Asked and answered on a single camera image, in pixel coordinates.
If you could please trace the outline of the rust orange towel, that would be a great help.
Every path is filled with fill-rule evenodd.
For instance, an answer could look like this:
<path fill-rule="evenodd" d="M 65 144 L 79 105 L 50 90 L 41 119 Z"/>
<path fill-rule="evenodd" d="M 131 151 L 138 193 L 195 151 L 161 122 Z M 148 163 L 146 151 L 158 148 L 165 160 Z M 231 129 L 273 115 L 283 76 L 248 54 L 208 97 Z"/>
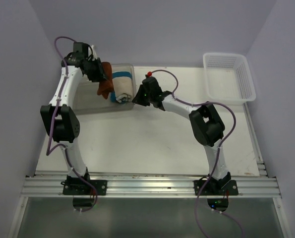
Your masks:
<path fill-rule="evenodd" d="M 112 80 L 112 66 L 109 62 L 102 62 L 102 66 L 107 79 L 99 83 L 97 95 L 102 96 L 104 99 L 107 99 L 109 94 L 114 91 Z"/>

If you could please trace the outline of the blue beige Doraemon towel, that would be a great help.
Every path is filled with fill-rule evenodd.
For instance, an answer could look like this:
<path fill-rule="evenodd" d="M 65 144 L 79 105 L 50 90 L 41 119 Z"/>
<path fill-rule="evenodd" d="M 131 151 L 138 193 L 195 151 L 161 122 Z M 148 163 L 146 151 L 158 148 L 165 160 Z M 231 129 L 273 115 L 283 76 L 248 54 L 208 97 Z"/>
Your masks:
<path fill-rule="evenodd" d="M 130 103 L 133 99 L 132 74 L 128 71 L 117 71 L 112 73 L 114 91 L 110 94 L 113 103 Z"/>

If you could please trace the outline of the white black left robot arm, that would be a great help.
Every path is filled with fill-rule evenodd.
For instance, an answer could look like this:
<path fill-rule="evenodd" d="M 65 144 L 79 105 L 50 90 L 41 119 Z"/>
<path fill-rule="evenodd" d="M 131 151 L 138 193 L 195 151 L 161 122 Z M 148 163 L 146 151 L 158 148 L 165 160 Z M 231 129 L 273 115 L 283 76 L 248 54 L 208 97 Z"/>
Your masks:
<path fill-rule="evenodd" d="M 41 106 L 40 114 L 49 136 L 46 154 L 60 148 L 67 165 L 67 177 L 62 182 L 65 195 L 97 195 L 95 182 L 91 181 L 78 145 L 80 122 L 72 104 L 77 87 L 87 76 L 89 81 L 107 85 L 112 79 L 109 62 L 99 58 L 89 61 L 83 53 L 70 53 L 61 62 L 60 80 L 48 105 Z"/>

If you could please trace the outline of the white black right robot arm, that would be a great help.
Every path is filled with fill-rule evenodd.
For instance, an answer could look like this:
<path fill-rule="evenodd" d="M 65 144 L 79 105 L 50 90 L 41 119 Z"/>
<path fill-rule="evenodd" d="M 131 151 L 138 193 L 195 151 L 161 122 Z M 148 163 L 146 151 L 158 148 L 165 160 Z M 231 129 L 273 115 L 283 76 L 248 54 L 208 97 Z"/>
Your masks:
<path fill-rule="evenodd" d="M 154 106 L 162 111 L 172 112 L 190 121 L 193 135 L 198 143 L 204 146 L 209 164 L 209 177 L 201 185 L 202 194 L 222 194 L 231 180 L 225 160 L 219 162 L 221 142 L 224 138 L 225 126 L 217 110 L 211 103 L 200 107 L 186 105 L 175 99 L 171 92 L 162 91 L 160 86 L 141 84 L 133 103 L 141 106 Z"/>

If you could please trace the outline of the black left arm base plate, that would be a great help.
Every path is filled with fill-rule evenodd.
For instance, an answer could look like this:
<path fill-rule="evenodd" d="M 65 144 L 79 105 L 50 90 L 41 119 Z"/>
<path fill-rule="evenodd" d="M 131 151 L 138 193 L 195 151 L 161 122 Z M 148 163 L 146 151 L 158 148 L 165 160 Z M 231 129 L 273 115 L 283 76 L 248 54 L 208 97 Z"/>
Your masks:
<path fill-rule="evenodd" d="M 94 190 L 92 187 L 95 187 L 96 194 L 104 196 L 106 195 L 108 181 L 93 179 L 88 181 L 90 185 L 86 184 L 79 178 L 71 178 L 71 180 L 66 179 L 61 182 L 63 185 L 63 195 L 90 195 L 93 194 Z"/>

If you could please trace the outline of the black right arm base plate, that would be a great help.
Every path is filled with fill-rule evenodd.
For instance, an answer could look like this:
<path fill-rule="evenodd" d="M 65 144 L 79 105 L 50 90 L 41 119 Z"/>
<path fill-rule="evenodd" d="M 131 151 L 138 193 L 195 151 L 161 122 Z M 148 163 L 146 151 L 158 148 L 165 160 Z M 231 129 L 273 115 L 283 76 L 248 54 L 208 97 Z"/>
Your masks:
<path fill-rule="evenodd" d="M 194 192 L 195 195 L 199 194 L 202 186 L 206 183 L 207 178 L 202 177 L 200 179 L 194 180 Z M 237 183 L 233 179 L 220 179 L 216 180 L 211 178 L 204 188 L 200 192 L 201 196 L 223 196 L 223 195 L 231 195 L 237 196 L 239 195 Z"/>

